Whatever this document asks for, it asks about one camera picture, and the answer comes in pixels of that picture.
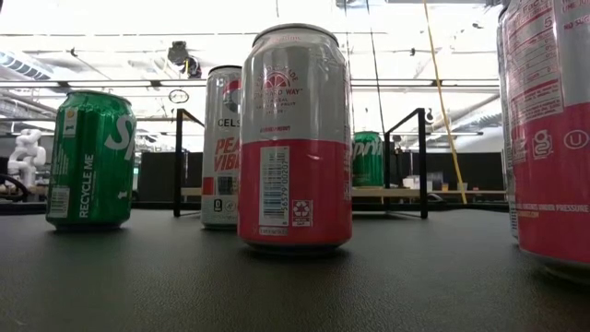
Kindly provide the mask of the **pink and silver can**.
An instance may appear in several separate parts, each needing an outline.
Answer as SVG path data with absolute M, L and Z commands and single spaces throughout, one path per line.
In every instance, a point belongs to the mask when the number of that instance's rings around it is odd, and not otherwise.
M 590 0 L 509 0 L 500 24 L 520 249 L 590 284 Z
M 268 251 L 330 250 L 352 236 L 348 66 L 337 37 L 261 31 L 242 67 L 238 234 Z

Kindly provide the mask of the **green Sprite can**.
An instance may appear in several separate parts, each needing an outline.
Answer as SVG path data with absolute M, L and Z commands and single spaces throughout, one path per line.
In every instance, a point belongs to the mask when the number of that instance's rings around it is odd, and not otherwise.
M 383 141 L 377 132 L 357 132 L 353 136 L 352 182 L 355 187 L 384 185 Z
M 131 214 L 135 144 L 129 100 L 69 92 L 55 119 L 46 220 L 58 231 L 120 228 Z

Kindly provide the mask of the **silver Celsius Peach Vibe can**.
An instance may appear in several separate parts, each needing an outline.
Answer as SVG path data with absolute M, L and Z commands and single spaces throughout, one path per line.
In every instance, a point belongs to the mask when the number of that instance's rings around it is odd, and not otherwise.
M 237 65 L 220 65 L 206 81 L 201 221 L 210 230 L 238 222 L 241 75 Z

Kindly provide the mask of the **tall silver energy drink can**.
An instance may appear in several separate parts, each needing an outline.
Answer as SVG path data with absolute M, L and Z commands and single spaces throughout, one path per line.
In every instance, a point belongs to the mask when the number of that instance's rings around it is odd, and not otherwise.
M 514 182 L 513 182 L 513 163 L 512 163 L 512 137 L 510 130 L 510 114 L 508 108 L 508 94 L 506 87 L 506 69 L 503 50 L 503 20 L 511 0 L 501 0 L 501 10 L 498 16 L 498 25 L 496 29 L 496 50 L 499 70 L 500 102 L 501 102 L 501 120 L 503 134 L 503 174 L 504 185 L 506 190 L 506 199 L 509 206 L 509 221 L 511 235 L 518 239 L 518 218 L 515 210 Z

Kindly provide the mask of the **wooden shelf with black legs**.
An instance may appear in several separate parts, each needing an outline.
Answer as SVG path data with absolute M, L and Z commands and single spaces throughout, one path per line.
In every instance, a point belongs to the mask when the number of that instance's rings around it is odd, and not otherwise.
M 176 123 L 175 150 L 173 152 L 173 200 L 172 211 L 175 217 L 181 216 L 184 209 L 199 209 L 198 203 L 184 203 L 184 196 L 201 196 L 199 187 L 185 187 L 185 176 L 190 168 L 186 165 L 186 153 L 183 151 L 183 122 L 185 120 L 195 122 L 198 125 L 204 124 L 184 108 L 177 108 L 173 111 L 172 120 Z M 419 122 L 419 189 L 391 188 L 391 147 L 393 135 L 401 135 L 396 129 L 408 120 L 417 118 Z M 384 215 L 399 214 L 415 211 L 419 217 L 426 219 L 429 216 L 429 202 L 427 184 L 427 152 L 425 129 L 425 110 L 417 108 L 403 118 L 399 123 L 388 129 L 383 134 L 383 179 L 384 188 L 369 189 L 361 188 L 353 190 L 352 208 L 356 212 L 378 212 Z

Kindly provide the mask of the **black table mat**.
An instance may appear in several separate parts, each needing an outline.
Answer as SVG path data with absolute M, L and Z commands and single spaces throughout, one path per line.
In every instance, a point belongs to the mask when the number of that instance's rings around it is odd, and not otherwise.
M 502 213 L 358 216 L 330 255 L 262 255 L 194 218 L 119 231 L 0 217 L 0 332 L 590 332 L 590 286 L 555 279 Z

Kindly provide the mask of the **dark hanging device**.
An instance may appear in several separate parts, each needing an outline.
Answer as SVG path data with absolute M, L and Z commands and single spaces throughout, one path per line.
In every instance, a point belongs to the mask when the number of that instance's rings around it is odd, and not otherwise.
M 185 41 L 173 41 L 167 57 L 181 75 L 186 75 L 189 79 L 202 77 L 201 65 L 196 57 L 188 53 Z

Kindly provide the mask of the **black chair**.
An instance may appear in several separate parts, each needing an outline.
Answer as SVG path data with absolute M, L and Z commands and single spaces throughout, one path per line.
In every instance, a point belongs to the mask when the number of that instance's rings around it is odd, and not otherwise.
M 8 200 L 11 202 L 24 202 L 30 195 L 29 189 L 20 180 L 17 180 L 7 174 L 0 173 L 0 184 L 3 184 L 5 182 L 13 184 L 17 188 L 17 190 L 20 191 L 20 194 L 15 196 L 3 194 L 2 192 L 0 192 L 0 199 Z

